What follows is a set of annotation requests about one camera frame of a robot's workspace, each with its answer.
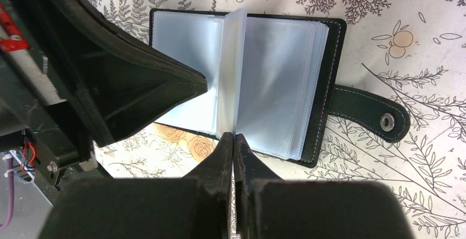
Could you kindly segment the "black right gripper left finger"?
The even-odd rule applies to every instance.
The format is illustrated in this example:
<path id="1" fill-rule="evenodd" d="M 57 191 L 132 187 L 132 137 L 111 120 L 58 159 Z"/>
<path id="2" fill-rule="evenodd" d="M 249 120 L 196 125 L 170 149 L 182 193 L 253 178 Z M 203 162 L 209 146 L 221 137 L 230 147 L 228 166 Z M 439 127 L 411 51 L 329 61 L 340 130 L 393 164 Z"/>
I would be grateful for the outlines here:
<path id="1" fill-rule="evenodd" d="M 181 178 L 74 181 L 40 238 L 228 238 L 233 135 Z"/>

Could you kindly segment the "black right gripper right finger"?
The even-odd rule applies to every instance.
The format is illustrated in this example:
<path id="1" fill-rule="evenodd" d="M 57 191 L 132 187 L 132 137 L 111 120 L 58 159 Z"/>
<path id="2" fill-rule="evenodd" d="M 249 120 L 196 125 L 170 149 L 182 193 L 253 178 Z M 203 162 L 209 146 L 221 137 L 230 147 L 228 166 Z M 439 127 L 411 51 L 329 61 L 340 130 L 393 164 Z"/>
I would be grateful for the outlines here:
<path id="1" fill-rule="evenodd" d="M 237 230 L 242 238 L 413 238 L 398 200 L 367 181 L 284 180 L 234 137 Z"/>

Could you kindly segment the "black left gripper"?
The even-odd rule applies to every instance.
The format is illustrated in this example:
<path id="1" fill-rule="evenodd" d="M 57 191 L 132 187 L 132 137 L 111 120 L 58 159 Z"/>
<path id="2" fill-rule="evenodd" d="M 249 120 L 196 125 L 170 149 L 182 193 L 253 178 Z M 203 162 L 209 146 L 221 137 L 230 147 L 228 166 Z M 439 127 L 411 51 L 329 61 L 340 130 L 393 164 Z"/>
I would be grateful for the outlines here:
<path id="1" fill-rule="evenodd" d="M 48 180 L 74 167 L 108 177 L 87 142 L 106 146 L 207 91 L 203 74 L 107 21 L 88 0 L 1 0 L 1 135 L 21 133 Z"/>

